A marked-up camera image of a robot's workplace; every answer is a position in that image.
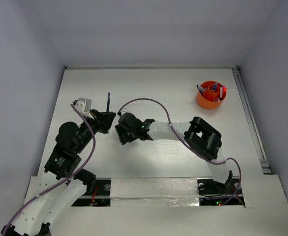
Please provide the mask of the purple pen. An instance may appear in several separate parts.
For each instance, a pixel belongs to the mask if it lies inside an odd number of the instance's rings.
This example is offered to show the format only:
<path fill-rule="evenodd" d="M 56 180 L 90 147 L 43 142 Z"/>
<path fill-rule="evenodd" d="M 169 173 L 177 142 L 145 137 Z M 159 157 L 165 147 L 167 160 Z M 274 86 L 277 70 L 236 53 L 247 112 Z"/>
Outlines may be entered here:
<path fill-rule="evenodd" d="M 106 112 L 109 113 L 109 109 L 110 109 L 110 97 L 111 97 L 111 93 L 108 92 L 107 94 L 107 103 L 106 103 Z"/>

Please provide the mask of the black capped white marker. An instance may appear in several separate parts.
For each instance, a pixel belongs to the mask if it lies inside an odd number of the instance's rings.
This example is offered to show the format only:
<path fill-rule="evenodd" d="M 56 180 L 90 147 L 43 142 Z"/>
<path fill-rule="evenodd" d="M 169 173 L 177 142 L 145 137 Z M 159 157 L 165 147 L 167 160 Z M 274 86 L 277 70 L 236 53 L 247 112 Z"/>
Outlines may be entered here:
<path fill-rule="evenodd" d="M 220 86 L 220 100 L 223 98 L 224 86 Z"/>

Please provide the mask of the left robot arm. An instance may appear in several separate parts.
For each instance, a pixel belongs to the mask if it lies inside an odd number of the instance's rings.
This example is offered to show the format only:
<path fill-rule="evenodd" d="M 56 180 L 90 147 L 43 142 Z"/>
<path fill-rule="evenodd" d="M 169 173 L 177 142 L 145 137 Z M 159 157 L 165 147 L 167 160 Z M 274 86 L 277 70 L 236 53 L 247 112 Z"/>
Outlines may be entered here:
<path fill-rule="evenodd" d="M 80 153 L 97 133 L 107 134 L 114 112 L 79 112 L 83 122 L 63 123 L 33 196 L 1 231 L 3 236 L 50 236 L 55 225 L 82 195 L 93 193 L 96 176 L 84 169 Z"/>

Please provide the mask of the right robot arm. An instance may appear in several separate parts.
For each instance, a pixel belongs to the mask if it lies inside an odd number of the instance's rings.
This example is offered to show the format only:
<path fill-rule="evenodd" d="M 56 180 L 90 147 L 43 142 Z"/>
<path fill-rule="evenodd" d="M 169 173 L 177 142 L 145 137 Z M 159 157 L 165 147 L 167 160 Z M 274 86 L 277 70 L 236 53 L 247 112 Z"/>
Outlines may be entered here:
<path fill-rule="evenodd" d="M 154 119 L 141 121 L 130 112 L 121 113 L 115 126 L 121 144 L 141 141 L 173 140 L 183 142 L 189 150 L 207 162 L 213 187 L 223 193 L 231 186 L 232 171 L 222 154 L 221 134 L 200 117 L 191 121 L 169 123 Z"/>

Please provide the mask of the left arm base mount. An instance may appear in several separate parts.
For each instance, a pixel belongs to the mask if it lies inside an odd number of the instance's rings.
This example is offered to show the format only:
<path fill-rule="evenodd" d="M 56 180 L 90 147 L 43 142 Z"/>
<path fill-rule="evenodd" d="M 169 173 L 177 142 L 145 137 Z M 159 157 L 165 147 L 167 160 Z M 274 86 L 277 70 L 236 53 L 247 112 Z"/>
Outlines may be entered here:
<path fill-rule="evenodd" d="M 110 191 L 111 179 L 97 178 L 93 192 L 79 197 L 72 207 L 109 207 L 111 205 Z"/>

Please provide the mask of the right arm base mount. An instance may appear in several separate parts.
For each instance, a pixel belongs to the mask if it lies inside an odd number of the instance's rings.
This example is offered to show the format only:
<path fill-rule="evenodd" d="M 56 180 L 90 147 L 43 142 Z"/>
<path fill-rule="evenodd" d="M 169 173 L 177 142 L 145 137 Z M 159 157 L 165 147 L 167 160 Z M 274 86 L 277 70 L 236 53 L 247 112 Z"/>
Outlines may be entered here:
<path fill-rule="evenodd" d="M 200 206 L 244 206 L 245 201 L 239 177 L 231 177 L 225 184 L 211 178 L 197 180 L 196 192 L 199 195 Z"/>

